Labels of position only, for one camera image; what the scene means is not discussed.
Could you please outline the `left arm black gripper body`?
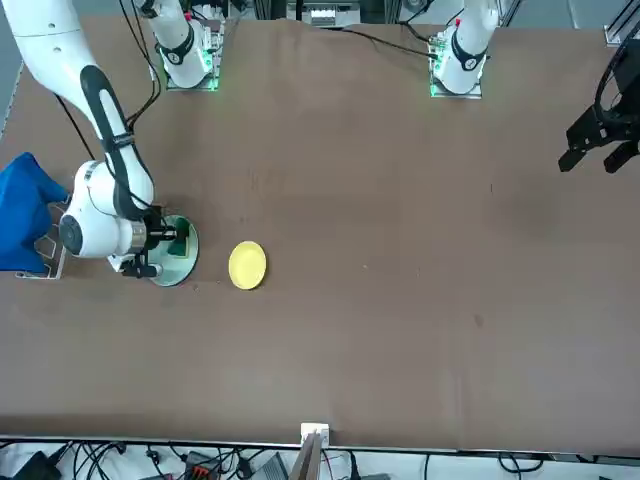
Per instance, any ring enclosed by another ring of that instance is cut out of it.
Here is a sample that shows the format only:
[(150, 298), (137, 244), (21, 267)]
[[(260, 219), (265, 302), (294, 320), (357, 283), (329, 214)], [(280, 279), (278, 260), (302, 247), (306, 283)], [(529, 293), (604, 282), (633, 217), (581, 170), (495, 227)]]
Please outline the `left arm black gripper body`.
[[(610, 78), (615, 80), (619, 100), (609, 109), (602, 107), (601, 97)], [(620, 45), (596, 88), (594, 108), (598, 120), (612, 138), (625, 138), (639, 131), (639, 40)]]

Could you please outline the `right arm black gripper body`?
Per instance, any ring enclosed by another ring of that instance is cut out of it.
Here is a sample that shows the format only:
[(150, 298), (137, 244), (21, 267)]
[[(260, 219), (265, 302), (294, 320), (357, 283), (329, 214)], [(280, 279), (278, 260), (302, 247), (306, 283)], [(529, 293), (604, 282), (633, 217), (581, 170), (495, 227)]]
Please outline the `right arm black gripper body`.
[(162, 215), (145, 216), (146, 240), (145, 251), (154, 250), (164, 238), (166, 222)]

